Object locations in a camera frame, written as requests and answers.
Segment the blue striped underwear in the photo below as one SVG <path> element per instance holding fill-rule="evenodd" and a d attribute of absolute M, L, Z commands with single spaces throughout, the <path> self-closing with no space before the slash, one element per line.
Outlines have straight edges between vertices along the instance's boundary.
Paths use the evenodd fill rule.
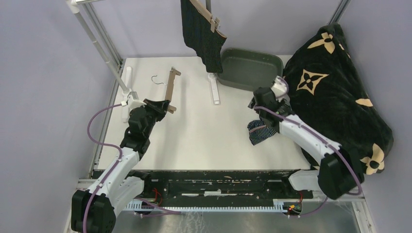
<path fill-rule="evenodd" d="M 253 146 L 277 134 L 273 128 L 267 127 L 262 120 L 253 120 L 249 122 L 247 129 L 249 140 Z"/>

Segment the black striped underwear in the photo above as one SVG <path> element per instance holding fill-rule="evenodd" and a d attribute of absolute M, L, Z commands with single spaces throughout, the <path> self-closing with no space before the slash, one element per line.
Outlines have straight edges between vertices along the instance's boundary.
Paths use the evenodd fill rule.
<path fill-rule="evenodd" d="M 201 58 L 208 73 L 222 73 L 221 49 L 227 40 L 219 30 L 211 30 L 207 20 L 189 0 L 181 0 L 182 30 L 185 45 Z"/>

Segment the wooden clip hanger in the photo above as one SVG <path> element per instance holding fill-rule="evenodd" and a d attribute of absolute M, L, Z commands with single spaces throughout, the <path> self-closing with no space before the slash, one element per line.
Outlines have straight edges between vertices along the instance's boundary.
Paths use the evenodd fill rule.
<path fill-rule="evenodd" d="M 196 8 L 196 10 L 207 20 L 210 24 L 210 30 L 213 33 L 217 33 L 223 38 L 227 38 L 222 32 L 220 32 L 220 19 L 218 17 L 214 17 L 212 13 L 210 13 L 206 9 L 206 4 L 202 4 L 199 0 L 190 0 L 191 4 Z"/>

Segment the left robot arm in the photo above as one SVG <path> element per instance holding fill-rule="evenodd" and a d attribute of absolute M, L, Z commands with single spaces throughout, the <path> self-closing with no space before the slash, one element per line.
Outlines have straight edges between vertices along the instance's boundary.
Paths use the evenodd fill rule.
<path fill-rule="evenodd" d="M 138 195 L 151 195 L 153 184 L 129 172 L 143 158 L 150 145 L 150 135 L 157 122 L 167 114 L 170 100 L 144 99 L 122 101 L 112 105 L 130 109 L 128 127 L 120 145 L 102 143 L 89 137 L 98 145 L 113 147 L 117 155 L 109 167 L 86 190 L 76 190 L 71 200 L 70 227 L 79 233 L 110 233 L 120 212 Z"/>

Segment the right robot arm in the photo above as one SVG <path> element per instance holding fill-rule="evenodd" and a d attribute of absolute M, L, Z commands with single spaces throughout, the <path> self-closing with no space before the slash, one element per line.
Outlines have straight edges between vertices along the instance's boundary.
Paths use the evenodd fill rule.
<path fill-rule="evenodd" d="M 360 195 L 364 175 L 357 154 L 323 136 L 277 99 L 269 87 L 253 92 L 249 108 L 266 127 L 291 139 L 319 165 L 318 170 L 299 170 L 281 184 L 281 193 L 293 198 L 301 190 L 320 191 L 336 200 L 342 195 Z"/>

